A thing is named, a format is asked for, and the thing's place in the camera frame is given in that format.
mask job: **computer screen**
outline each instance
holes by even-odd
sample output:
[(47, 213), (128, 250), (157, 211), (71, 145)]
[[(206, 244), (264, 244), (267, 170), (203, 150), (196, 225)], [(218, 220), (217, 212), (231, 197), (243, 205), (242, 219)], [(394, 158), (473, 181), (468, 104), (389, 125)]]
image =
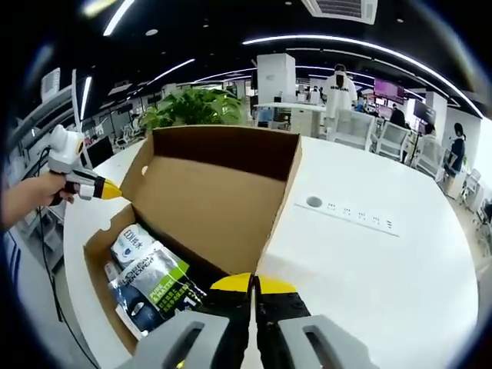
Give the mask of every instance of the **computer screen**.
[(389, 119), (391, 118), (391, 114), (393, 114), (393, 110), (387, 106), (379, 105), (378, 113), (381, 117)]
[(419, 100), (415, 100), (414, 115), (432, 125), (436, 121), (436, 111)]
[(374, 81), (374, 94), (380, 98), (388, 98), (398, 104), (404, 103), (404, 88), (388, 81), (383, 81), (382, 79), (376, 79)]

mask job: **air conditioning vent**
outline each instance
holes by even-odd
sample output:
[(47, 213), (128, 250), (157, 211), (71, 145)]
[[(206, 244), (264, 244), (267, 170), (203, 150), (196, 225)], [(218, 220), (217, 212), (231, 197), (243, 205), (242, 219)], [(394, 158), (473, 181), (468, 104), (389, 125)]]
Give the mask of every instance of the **air conditioning vent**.
[(336, 18), (373, 25), (377, 0), (302, 0), (314, 17)]

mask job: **open cardboard box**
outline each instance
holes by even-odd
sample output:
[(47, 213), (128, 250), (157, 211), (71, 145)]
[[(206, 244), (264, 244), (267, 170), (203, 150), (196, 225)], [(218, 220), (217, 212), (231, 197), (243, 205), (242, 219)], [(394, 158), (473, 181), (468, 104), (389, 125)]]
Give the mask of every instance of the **open cardboard box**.
[(281, 131), (193, 126), (152, 132), (121, 185), (131, 204), (85, 247), (99, 301), (131, 353), (137, 341), (115, 313), (104, 273), (119, 233), (141, 224), (190, 264), (188, 276), (205, 291), (227, 274), (255, 272), (300, 159), (300, 137)]

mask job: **white pillar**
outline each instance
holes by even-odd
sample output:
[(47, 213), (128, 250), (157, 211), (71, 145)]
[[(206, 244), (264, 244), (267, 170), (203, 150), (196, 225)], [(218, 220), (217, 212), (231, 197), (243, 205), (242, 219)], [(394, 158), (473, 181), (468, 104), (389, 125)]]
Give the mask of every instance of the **white pillar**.
[(259, 55), (258, 102), (273, 102), (282, 96), (282, 101), (296, 101), (295, 59), (287, 54)]
[(444, 128), (446, 126), (447, 99), (436, 92), (428, 91), (425, 96), (425, 104), (436, 111), (436, 136), (437, 142), (443, 141)]
[(236, 84), (236, 89), (238, 90), (238, 98), (242, 99), (246, 95), (246, 81), (244, 79), (240, 79), (234, 81)]

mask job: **box flap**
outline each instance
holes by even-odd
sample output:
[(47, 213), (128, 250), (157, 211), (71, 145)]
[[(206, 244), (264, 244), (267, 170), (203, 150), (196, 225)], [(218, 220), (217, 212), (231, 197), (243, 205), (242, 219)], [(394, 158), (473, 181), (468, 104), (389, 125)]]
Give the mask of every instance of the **box flap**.
[(200, 257), (230, 274), (252, 272), (298, 142), (298, 135), (237, 126), (158, 129), (154, 157), (144, 146), (122, 189), (143, 219)]
[(285, 181), (299, 136), (263, 128), (195, 125), (159, 128), (147, 138), (120, 189), (130, 201), (143, 179), (141, 170), (153, 156), (181, 158), (238, 169)]
[(154, 157), (154, 138), (152, 135), (147, 137), (146, 141), (133, 159), (133, 162), (128, 169), (120, 190), (124, 198), (133, 201), (137, 194), (138, 186), (141, 183), (143, 167), (148, 166)]

